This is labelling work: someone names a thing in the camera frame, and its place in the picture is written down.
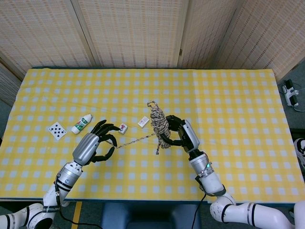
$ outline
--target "white bottle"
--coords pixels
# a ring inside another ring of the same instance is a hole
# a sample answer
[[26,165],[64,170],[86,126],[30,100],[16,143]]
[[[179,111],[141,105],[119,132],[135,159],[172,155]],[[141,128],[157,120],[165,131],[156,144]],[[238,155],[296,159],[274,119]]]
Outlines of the white bottle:
[[91,114],[85,115],[83,118],[80,119],[80,121],[77,122],[77,124],[72,127],[72,132],[78,134],[91,121],[91,119]]

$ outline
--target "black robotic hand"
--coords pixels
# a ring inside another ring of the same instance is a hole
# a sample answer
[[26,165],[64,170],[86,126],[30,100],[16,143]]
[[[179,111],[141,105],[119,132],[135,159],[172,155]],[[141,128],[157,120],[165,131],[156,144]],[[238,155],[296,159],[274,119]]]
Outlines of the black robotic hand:
[[187,153],[198,149],[199,140],[191,124],[187,120],[181,120],[174,115],[167,116],[166,120],[169,124],[168,128],[171,131],[178,132],[180,137],[180,140],[171,140],[166,137],[165,134],[161,134],[160,136],[166,143],[173,146],[182,146]]
[[[107,134],[108,131],[119,131],[120,128],[113,124],[106,124],[106,120],[102,120],[92,129],[91,133],[85,135],[73,152],[73,159],[78,164],[84,166],[90,162],[106,161],[108,160],[117,146],[116,139],[113,135]],[[96,156],[96,149],[100,142],[111,140],[113,147],[104,156]]]

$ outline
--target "table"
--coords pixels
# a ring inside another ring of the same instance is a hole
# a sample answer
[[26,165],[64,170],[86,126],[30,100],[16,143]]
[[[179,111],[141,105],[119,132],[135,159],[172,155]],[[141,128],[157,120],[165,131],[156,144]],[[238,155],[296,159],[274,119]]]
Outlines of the table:
[[[95,124],[125,123],[118,144],[153,132],[137,123],[155,100],[166,115],[190,121],[227,190],[237,202],[292,203],[305,198],[272,70],[29,70],[12,108],[0,148],[0,198],[42,198],[58,170]],[[71,127],[93,120],[78,135]],[[47,131],[58,121],[68,133]],[[200,200],[188,155],[179,147],[155,155],[150,137],[91,163],[71,199]],[[108,152],[100,145],[97,153]]]

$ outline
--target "robotic hand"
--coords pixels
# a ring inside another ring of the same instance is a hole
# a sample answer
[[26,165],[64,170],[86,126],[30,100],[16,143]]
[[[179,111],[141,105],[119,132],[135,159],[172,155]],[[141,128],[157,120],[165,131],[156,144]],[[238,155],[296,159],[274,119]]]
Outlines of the robotic hand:
[[198,150],[199,140],[190,123],[174,115],[167,116],[166,120],[169,123],[169,129],[178,132],[180,140],[171,140],[164,134],[161,134],[161,137],[173,146],[184,148],[190,156],[189,161],[197,175],[196,181],[200,184],[200,189],[208,196],[217,197],[210,206],[210,213],[215,220],[223,223],[246,223],[262,229],[305,228],[303,217],[305,201],[295,204],[295,226],[277,209],[255,203],[243,203],[237,206],[234,198],[225,190],[214,172],[207,154]]
[[[61,202],[66,198],[77,179],[82,174],[82,167],[90,162],[108,160],[117,146],[113,135],[109,131],[120,129],[113,124],[100,121],[84,136],[73,152],[73,161],[64,165],[58,172],[54,184],[43,197],[43,205],[32,204],[16,213],[0,216],[0,227],[17,229],[26,226],[28,229],[48,229],[53,223],[56,212],[61,209]],[[96,149],[100,142],[111,140],[113,147],[104,156],[96,156]]]

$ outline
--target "gray floor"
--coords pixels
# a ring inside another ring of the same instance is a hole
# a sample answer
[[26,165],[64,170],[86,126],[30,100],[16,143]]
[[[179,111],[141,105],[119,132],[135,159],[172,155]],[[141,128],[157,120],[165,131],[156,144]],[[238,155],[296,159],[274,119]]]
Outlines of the gray floor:
[[[305,88],[305,62],[298,65],[298,67],[296,67],[284,78],[284,80],[288,80],[288,79],[292,79],[294,83],[298,83],[301,85],[302,88]],[[298,85],[296,85],[295,87],[296,89],[300,89],[300,86]],[[281,99],[289,127],[305,129],[305,115],[303,113],[298,113],[294,111],[291,107],[288,107],[286,105],[283,94],[281,94]],[[300,94],[298,95],[298,101],[300,104],[299,109],[305,110],[305,90],[300,91]],[[9,107],[7,104],[3,104],[3,102],[0,100],[0,136],[2,136],[4,133],[10,110],[11,107]],[[102,207],[103,204],[100,202],[97,203],[83,202],[79,222],[100,224]],[[281,212],[283,212],[291,222],[293,222],[293,219],[288,214],[289,208],[290,207],[280,207],[278,209]],[[72,219],[74,214],[74,209],[75,209],[75,203],[71,203],[68,207],[63,208],[63,213],[67,218]],[[8,213],[11,212],[3,207],[0,207],[0,215],[8,214]],[[189,214],[190,217],[193,217],[193,213],[186,213],[186,214]],[[211,229],[211,228],[215,228],[215,229],[236,229],[236,228],[250,229],[251,228],[252,229],[253,228],[252,226],[245,224],[238,224],[238,223],[223,224],[215,221],[210,214],[209,205],[207,204],[203,204],[201,206],[200,218],[202,221],[203,228],[205,229]],[[55,228],[58,227],[60,229],[70,229],[71,223],[64,221],[63,219],[60,218],[59,214],[57,214],[55,217],[54,226]],[[78,229],[91,229],[91,228],[94,227],[92,226],[78,227]]]

